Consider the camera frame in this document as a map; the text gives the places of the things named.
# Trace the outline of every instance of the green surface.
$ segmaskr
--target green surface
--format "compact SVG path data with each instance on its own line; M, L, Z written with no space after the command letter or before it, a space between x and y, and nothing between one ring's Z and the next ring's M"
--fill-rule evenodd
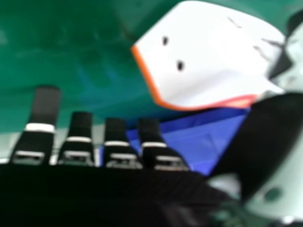
M34 87L62 89L59 126L72 111L134 120L180 113L157 107L130 53L177 0L0 0L0 132L19 131ZM282 31L302 0L209 0Z

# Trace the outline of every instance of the black hole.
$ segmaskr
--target black hole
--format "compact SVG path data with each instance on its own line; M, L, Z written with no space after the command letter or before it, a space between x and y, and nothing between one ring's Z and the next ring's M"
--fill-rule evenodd
M169 38L166 36L163 37L163 45L166 46L168 42L169 42Z
M179 71L182 71L184 69L184 63L182 61L178 61L177 68Z

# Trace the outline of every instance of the white object with orange edge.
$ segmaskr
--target white object with orange edge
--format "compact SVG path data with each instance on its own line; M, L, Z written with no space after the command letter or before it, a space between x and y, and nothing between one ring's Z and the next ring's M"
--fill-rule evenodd
M246 108L266 91L283 92L266 74L284 40L280 31L256 17L184 1L147 31L132 53L160 106Z

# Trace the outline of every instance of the green background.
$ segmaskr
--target green background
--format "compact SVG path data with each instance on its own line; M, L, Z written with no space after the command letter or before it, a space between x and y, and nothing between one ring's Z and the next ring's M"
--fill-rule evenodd
M177 0L0 0L0 132L20 131L35 86L62 90L59 127L72 111L170 118L156 106L130 47ZM302 0L208 0L257 16L283 32Z

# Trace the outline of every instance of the orange rim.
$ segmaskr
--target orange rim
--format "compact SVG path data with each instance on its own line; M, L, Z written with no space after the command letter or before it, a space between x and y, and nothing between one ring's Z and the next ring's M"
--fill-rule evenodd
M155 103L160 106L163 106L165 108L172 109L172 110L179 110L179 111L191 111L191 110L200 110L200 109L215 108L215 107L248 108L251 106L251 104L257 97L256 95L245 95L245 96L239 96L239 97L235 97L235 98L226 99L226 100L208 104L208 105L201 105L201 106L195 106L195 107L182 107L182 106L169 104L161 98L160 93L159 93L157 87L155 86L153 78L152 78L152 76L147 68L147 65L145 64L138 48L134 45L134 46L132 46L131 51L139 66L141 73L143 74L143 77L147 83L147 86L150 90L150 93L151 93Z

